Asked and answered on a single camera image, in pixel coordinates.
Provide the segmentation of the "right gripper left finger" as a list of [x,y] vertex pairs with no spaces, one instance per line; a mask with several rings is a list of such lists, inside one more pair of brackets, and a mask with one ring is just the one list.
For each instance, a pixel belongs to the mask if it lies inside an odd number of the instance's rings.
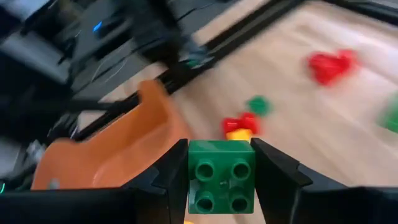
[[183,224],[188,192],[188,140],[123,185],[131,193],[123,224]]

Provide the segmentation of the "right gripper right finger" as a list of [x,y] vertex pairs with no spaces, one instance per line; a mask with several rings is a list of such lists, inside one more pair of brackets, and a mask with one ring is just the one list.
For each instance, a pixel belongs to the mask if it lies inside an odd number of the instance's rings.
[[262,139],[251,139],[255,151],[255,189],[266,224],[293,224],[301,188],[313,184],[299,171],[300,162]]

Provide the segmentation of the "dark grey desk shelf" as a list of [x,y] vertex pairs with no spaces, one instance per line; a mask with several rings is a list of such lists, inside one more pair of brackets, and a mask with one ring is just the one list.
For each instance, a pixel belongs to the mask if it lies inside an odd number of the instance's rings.
[[44,73],[59,83],[66,84],[70,78],[69,59],[59,64],[58,61],[63,56],[61,51],[34,32],[21,35],[19,31],[16,31],[1,39],[0,52],[22,62],[29,68]]

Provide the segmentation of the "large red building block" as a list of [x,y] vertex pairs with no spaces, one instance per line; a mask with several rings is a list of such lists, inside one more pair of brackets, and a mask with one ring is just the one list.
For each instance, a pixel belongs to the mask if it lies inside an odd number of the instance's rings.
[[341,49],[338,51],[340,66],[343,71],[353,68],[357,64],[357,54],[352,49]]

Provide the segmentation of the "large green building block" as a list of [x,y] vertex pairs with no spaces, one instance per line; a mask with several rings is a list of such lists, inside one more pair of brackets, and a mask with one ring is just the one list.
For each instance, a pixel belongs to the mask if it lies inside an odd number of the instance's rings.
[[378,124],[398,134],[398,95],[394,95],[382,110]]

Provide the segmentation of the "small green building block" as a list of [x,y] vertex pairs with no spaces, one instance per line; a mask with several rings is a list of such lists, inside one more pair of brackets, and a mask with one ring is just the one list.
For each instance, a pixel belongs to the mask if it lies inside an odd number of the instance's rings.
[[255,161],[255,152],[247,141],[191,140],[188,212],[252,213]]
[[247,109],[257,116],[267,116],[272,111],[272,105],[262,95],[252,96],[246,101]]

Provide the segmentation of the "orange plastic bin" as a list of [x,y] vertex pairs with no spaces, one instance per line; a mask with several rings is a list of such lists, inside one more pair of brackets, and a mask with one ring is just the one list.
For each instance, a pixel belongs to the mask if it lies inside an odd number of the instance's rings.
[[139,84],[137,107],[89,140],[58,139],[44,152],[32,183],[34,190],[120,187],[160,159],[178,140],[192,134],[155,80]]

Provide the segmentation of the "small red building block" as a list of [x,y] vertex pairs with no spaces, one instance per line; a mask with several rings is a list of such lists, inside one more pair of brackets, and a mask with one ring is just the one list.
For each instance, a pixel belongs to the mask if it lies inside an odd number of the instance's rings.
[[242,113],[240,115],[239,121],[241,128],[249,129],[253,134],[259,133],[260,124],[255,114],[250,112]]
[[240,120],[237,118],[224,118],[221,122],[224,134],[233,132],[241,127]]

